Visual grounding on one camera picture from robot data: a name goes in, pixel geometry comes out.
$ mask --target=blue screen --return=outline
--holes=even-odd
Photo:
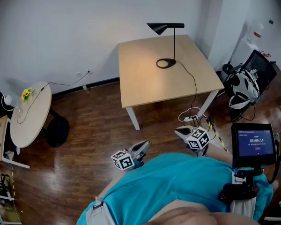
[[[239,156],[260,156],[273,154],[273,141],[270,130],[238,131]]]

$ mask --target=baseboard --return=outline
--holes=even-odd
[[[93,83],[86,84],[86,87],[87,88],[93,88],[93,87],[106,85],[106,84],[114,83],[114,82],[118,82],[118,81],[120,81],[120,78],[115,77],[115,78],[111,78],[111,79],[107,79],[107,80],[103,80],[103,81],[99,81],[99,82],[93,82]],[[54,94],[52,94],[52,98],[57,98],[57,97],[64,96],[66,94],[69,94],[69,93],[72,93],[72,92],[77,92],[77,91],[80,91],[80,90],[83,90],[82,86],[79,86],[77,88],[71,88],[71,89],[68,89],[68,90],[65,90],[65,91],[62,91],[62,92],[54,93]]]

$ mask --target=desk lamp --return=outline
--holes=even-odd
[[[176,28],[184,28],[184,23],[147,23],[147,25],[158,35],[161,35],[167,28],[173,28],[174,29],[174,58],[161,58],[157,60],[156,65],[159,68],[165,69],[165,68],[170,68],[176,64],[175,60],[175,29]],[[165,67],[161,67],[158,65],[159,61],[166,61],[168,65]]]

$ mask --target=wooden floor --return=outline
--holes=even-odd
[[[198,95],[193,106],[202,106],[206,97],[207,94]],[[14,167],[16,206],[22,211],[23,224],[74,225],[118,172],[110,155],[133,143],[151,141],[145,160],[164,152],[187,152],[174,129],[182,125],[178,115],[190,107],[192,100],[193,97],[186,97],[135,108],[141,127],[136,131],[126,110],[121,108],[118,82],[93,88],[90,95],[80,91],[54,99],[52,108],[68,119],[70,135],[59,148],[49,147],[39,136],[21,150],[18,161],[31,166],[30,170]],[[214,117],[215,127],[231,152],[228,101],[225,94],[217,98],[206,115]],[[251,108],[244,116],[251,118],[253,113]],[[253,122],[271,123],[281,138],[280,72],[256,105]],[[266,170],[269,178],[272,172],[273,168]]]

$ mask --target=blue t-shirt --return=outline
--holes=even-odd
[[[229,212],[218,200],[226,183],[232,182],[232,167],[209,157],[164,153],[143,167],[128,172],[103,197],[118,225],[147,223],[170,202],[179,199],[205,205],[210,212]],[[253,219],[258,220],[270,203],[273,190],[262,174],[254,177],[259,188]],[[77,225],[86,225],[86,212]]]

